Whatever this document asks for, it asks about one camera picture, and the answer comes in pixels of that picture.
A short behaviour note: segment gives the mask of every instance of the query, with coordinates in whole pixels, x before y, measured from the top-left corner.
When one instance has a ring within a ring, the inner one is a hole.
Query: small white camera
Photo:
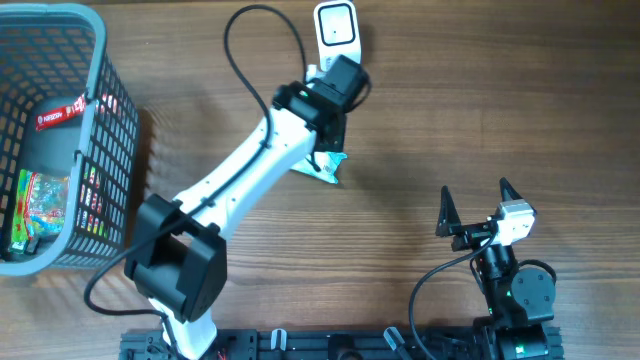
[[[333,61],[344,55],[360,63],[362,47],[356,7],[351,1],[322,2],[313,11],[320,52],[320,68],[329,70]]]

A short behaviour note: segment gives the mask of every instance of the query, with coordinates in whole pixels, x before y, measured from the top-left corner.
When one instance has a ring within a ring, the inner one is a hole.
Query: gray plastic basket
[[[0,275],[94,268],[122,251],[140,124],[81,5],[0,5]],[[34,117],[85,94],[82,116],[35,131]],[[61,234],[35,255],[7,251],[20,169],[69,176]]]

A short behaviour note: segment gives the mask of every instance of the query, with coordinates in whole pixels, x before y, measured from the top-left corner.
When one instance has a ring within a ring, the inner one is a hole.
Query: clear plastic wrapper
[[[69,179],[21,170],[9,251],[33,253],[40,238],[57,236],[64,225]]]

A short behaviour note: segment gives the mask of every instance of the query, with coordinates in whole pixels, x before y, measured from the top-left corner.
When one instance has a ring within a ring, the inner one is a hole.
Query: wooden table
[[[269,2],[317,62],[316,1]],[[145,129],[146,194],[171,198],[215,168],[260,110],[222,51],[244,2],[95,5],[109,53]],[[220,327],[407,324],[415,282],[452,259],[434,236],[449,185],[464,222],[481,221],[508,177],[539,211],[519,259],[559,274],[556,319],[567,359],[640,354],[640,21],[631,2],[359,1],[374,83],[349,117],[341,185],[290,173],[249,213],[229,247]],[[299,77],[297,49],[270,14],[241,18],[239,66],[265,99]],[[139,185],[144,176],[138,177]],[[89,272],[0,279],[0,358],[114,359],[153,317],[88,310]],[[121,270],[96,301],[146,306]],[[465,265],[429,282],[422,324],[470,324],[486,304]]]

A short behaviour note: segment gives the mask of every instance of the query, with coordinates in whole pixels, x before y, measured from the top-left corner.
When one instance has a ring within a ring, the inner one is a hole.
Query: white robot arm
[[[265,138],[268,124],[263,118],[218,168],[172,202],[152,195],[140,207],[134,246],[147,241],[148,234],[191,215],[170,234],[127,256],[125,265],[125,274],[138,291],[168,315],[175,345],[184,357],[199,359],[216,338],[210,310],[226,281],[226,246],[240,221],[295,163],[314,151],[342,151],[346,113],[367,84],[362,67],[342,56],[312,88],[299,82],[281,86],[270,109],[270,138]],[[259,158],[211,201],[210,194],[262,147]],[[174,238],[179,234],[189,235],[191,244]],[[166,328],[164,338],[170,343]]]

